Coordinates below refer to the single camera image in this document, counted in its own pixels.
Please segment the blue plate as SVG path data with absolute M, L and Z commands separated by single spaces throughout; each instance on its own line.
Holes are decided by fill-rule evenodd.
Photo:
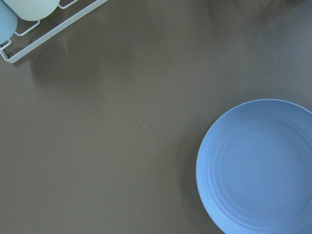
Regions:
M 233 107 L 203 138 L 195 175 L 223 233 L 311 233 L 311 111 L 279 99 Z

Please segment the pale green cup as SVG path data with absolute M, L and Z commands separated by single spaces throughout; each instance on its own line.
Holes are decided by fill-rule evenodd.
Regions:
M 58 7 L 60 0 L 4 0 L 4 3 L 19 18 L 36 21 L 49 16 Z

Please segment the light blue cup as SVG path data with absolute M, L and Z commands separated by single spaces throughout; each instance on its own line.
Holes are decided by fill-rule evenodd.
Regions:
M 0 43 L 8 41 L 14 34 L 18 24 L 17 15 L 0 1 Z

